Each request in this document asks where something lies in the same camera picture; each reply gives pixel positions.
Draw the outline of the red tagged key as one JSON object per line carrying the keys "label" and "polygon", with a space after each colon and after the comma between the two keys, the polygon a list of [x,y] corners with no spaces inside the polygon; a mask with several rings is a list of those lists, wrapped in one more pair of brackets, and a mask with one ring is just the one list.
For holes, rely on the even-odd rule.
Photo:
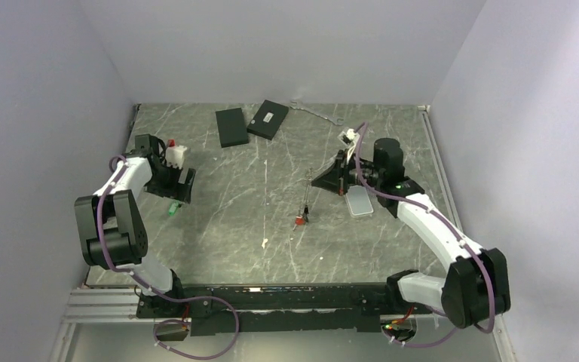
{"label": "red tagged key", "polygon": [[298,215],[295,218],[293,230],[296,230],[299,226],[304,225],[306,222],[307,221],[303,215]]}

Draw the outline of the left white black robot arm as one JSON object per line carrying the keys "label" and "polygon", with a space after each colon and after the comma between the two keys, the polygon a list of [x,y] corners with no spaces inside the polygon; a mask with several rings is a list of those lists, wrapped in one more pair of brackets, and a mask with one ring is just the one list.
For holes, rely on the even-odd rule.
{"label": "left white black robot arm", "polygon": [[181,314],[186,295],[173,270],[149,252],[149,237],[138,197],[146,192],[170,201],[168,213],[191,202],[196,171],[184,166],[188,147],[145,133],[134,147],[109,162],[109,179],[92,195],[75,201],[84,261],[133,279],[169,317]]}

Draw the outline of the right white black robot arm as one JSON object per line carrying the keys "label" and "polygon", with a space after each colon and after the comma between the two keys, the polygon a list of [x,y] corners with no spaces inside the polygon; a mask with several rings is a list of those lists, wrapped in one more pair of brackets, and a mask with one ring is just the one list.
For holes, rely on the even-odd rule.
{"label": "right white black robot arm", "polygon": [[349,143],[311,186],[339,196],[351,195],[355,186],[373,193],[441,262],[446,272],[442,278],[413,269],[391,275],[385,293],[391,311],[403,313],[413,304],[425,305],[443,313],[457,328],[488,330],[496,316],[510,310],[505,255],[497,248],[483,248],[439,211],[425,190],[406,175],[404,152],[396,139],[376,140],[370,160],[357,157]]}

